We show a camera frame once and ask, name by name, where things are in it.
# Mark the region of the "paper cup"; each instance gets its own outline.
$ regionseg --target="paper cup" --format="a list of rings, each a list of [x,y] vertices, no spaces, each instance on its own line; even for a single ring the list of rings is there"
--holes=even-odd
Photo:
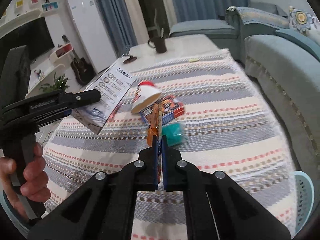
[[[155,103],[161,96],[161,91],[150,81],[139,83],[134,95],[132,114],[139,113],[142,109]]]

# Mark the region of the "box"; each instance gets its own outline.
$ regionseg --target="box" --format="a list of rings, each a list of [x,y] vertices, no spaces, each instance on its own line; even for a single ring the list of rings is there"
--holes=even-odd
[[[71,115],[94,133],[100,133],[135,80],[129,71],[119,64],[114,64],[85,89],[85,91],[92,89],[100,91],[100,101],[73,109]]]
[[[160,98],[158,101],[156,101],[156,104],[159,104],[162,112],[162,125],[165,125],[178,116],[184,114],[183,103],[179,102],[173,95]],[[140,112],[142,120],[147,124],[150,124],[152,108],[153,105],[143,109]]]

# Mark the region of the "light blue stool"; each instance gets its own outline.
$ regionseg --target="light blue stool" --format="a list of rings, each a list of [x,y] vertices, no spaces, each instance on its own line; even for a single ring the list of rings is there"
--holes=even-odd
[[[297,234],[308,221],[311,214],[315,199],[315,190],[310,177],[306,173],[302,171],[295,171],[293,174],[297,186]]]

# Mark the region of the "potted plant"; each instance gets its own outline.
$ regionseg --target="potted plant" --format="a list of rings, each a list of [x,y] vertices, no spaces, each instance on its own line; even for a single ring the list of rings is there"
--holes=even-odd
[[[64,92],[69,87],[67,86],[68,78],[65,78],[66,74],[63,74],[62,76],[56,77],[56,72],[54,73],[53,81],[54,84],[50,85],[49,83],[41,85],[39,88],[42,89],[43,93],[49,93],[58,89],[62,89]]]

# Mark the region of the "metal screw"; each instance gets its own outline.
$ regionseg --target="metal screw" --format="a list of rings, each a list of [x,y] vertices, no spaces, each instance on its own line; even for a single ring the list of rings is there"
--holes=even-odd
[[[104,172],[102,172],[102,171],[100,171],[100,172],[98,172],[96,174],[96,179],[97,180],[103,180],[105,177],[106,177],[106,174]]]
[[[179,167],[185,167],[185,166],[187,166],[187,162],[184,160],[180,160],[180,161],[177,161],[177,165]]]
[[[215,176],[216,176],[216,178],[218,178],[218,179],[223,179],[226,175],[224,174],[223,171],[217,171],[217,172],[215,173]]]
[[[144,162],[143,161],[135,161],[134,162],[134,166],[136,166],[137,168],[143,167],[144,166]]]

